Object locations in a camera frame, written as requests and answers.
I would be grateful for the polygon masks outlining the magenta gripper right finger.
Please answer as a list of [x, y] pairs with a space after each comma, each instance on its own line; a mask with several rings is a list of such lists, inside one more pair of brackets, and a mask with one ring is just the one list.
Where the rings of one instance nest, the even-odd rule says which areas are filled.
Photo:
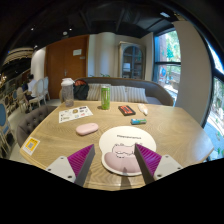
[[145, 184], [150, 184], [182, 169], [182, 166], [170, 155], [161, 156], [139, 144], [135, 145], [134, 154]]

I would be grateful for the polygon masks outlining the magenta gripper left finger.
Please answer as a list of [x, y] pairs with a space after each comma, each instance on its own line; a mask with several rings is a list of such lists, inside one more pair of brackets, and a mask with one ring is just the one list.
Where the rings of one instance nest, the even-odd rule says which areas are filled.
[[94, 145], [89, 145], [68, 157], [59, 156], [46, 168], [46, 171], [83, 186], [94, 156]]

